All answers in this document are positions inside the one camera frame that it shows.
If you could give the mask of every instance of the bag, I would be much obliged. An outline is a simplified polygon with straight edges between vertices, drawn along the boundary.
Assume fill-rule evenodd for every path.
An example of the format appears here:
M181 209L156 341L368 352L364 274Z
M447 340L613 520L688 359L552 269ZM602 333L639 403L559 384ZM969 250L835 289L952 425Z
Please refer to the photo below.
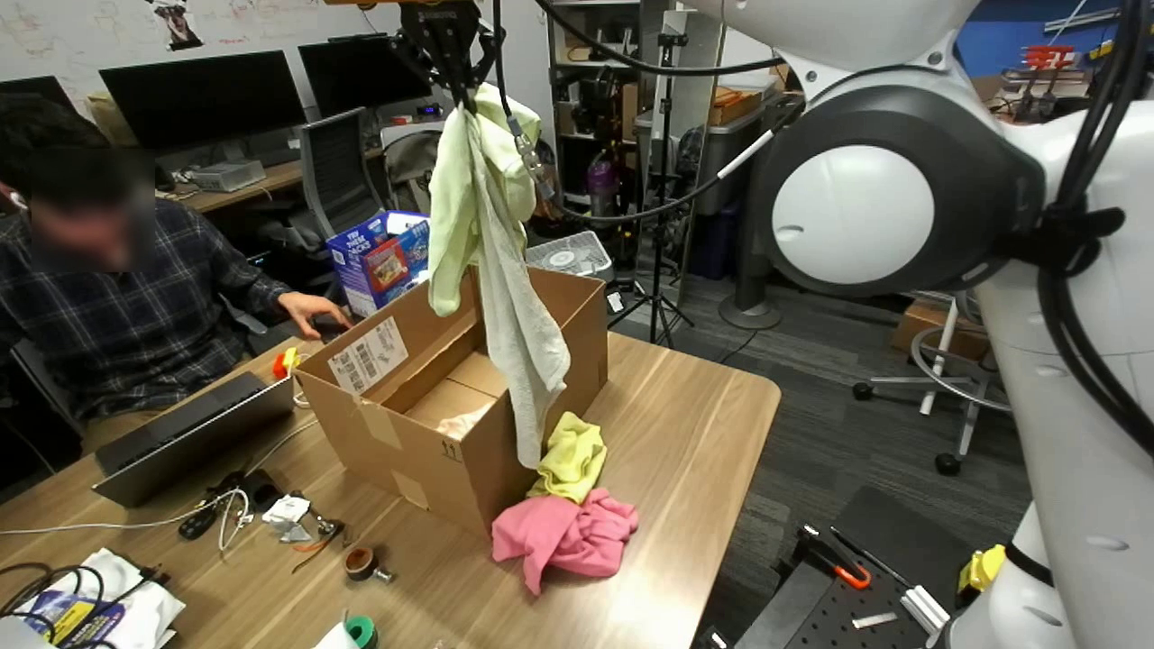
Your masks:
M436 166L440 131L416 131L385 144L381 166L381 202L399 211L430 211L430 181Z

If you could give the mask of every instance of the wall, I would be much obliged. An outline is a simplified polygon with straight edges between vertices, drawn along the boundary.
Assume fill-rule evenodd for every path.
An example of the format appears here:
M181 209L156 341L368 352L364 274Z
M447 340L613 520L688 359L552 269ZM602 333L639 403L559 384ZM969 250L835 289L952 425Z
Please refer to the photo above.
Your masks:
M5 0L0 80L58 75L84 108L89 93L106 93L99 69L287 49L292 73L302 75L296 44L395 30L395 7L357 9L322 0L188 0L183 7L201 39L190 49L171 49L171 30L147 0Z
M1042 32L1046 23L1066 18L1077 0L984 0L966 30L959 32L959 53L974 80L999 75L1007 69L1022 69L1022 53L1031 44L1051 44ZM1119 0L1084 0L1081 9L1119 7ZM1088 49L1114 32L1110 26L1071 30L1057 44L1071 44L1073 49Z

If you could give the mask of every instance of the laptop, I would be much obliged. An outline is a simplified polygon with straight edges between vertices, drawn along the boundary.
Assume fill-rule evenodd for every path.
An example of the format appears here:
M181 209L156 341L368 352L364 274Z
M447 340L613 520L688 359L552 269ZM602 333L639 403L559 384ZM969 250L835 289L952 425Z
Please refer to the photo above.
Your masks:
M93 491L132 507L204 455L226 452L237 436L287 413L292 378L231 375L129 436L106 444L99 452L106 479Z

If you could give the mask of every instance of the wooden table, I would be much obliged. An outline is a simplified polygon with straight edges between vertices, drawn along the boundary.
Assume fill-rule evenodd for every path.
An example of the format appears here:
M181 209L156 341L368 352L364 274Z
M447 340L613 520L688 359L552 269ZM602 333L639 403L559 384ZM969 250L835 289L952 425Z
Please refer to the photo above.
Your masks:
M64 567L93 548L162 567L171 591L188 602L178 615L181 646L314 646L345 613L368 613L381 646L403 649L674 649L694 643L702 615L777 406L780 390L767 378L608 334L608 381L585 418L602 425L602 485L639 507L639 533L618 577L549 577L542 599L528 596L516 562L499 567L469 533L355 483L308 406L282 425L282 447L264 444L226 461L264 458L276 485L302 491L322 514L343 520L350 543L385 548L395 584L345 584L343 543L292 568L302 554L261 527L226 554L216 551L216 530L181 541L174 527L0 536L0 567ZM0 530L166 520L216 479L181 479L147 507L125 512L89 492L93 474L89 458L75 461L5 504Z

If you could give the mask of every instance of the cardboard box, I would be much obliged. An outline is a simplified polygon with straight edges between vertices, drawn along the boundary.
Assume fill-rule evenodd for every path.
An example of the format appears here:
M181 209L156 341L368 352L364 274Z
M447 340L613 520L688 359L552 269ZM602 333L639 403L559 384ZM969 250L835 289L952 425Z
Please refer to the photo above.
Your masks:
M331 269L357 317L407 291L430 268L430 220L417 211L380 211L329 239Z
M571 341L561 412L585 412L605 381L602 285L531 269ZM399 492L486 541L489 520L524 500L533 472L516 461L511 403L502 370L482 358L477 277L460 309L436 317L416 289L329 341L296 378L355 479Z
M894 348L910 352L912 334L921 334L927 328L946 328L946 301L912 298L894 328L894 340L891 340ZM987 352L984 328L959 317L948 352L984 359L984 352Z

